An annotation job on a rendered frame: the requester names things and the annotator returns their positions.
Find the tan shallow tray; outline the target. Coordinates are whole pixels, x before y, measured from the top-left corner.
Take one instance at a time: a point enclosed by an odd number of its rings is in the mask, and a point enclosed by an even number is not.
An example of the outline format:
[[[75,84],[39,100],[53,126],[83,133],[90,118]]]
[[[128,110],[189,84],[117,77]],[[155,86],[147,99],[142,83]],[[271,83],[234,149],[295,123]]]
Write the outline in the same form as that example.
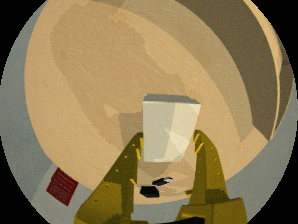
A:
[[[288,55],[271,23],[251,0],[175,1],[197,15],[226,47],[245,85],[252,124],[270,141],[294,82]]]

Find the black usb flash drive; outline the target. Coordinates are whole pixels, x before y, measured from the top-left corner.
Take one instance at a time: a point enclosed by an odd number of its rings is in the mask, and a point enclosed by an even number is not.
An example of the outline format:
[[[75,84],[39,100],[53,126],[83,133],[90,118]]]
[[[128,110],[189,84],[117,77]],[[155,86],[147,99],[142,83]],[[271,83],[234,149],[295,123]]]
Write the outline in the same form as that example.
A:
[[[161,179],[153,181],[152,185],[161,186],[161,185],[169,183],[169,181],[172,181],[172,180],[173,180],[173,178],[171,178],[171,177],[161,178]]]

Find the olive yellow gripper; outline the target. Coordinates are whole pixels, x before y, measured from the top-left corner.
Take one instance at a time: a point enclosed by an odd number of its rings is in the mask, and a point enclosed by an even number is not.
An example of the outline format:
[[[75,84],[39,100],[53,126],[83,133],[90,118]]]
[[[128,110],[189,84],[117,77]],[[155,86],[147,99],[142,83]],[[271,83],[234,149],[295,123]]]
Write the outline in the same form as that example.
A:
[[[247,224],[243,199],[228,197],[217,148],[197,129],[193,143],[197,159],[190,201],[181,206],[174,222],[159,224]],[[148,224],[131,220],[141,147],[144,147],[143,132],[138,132],[80,206],[74,224]]]

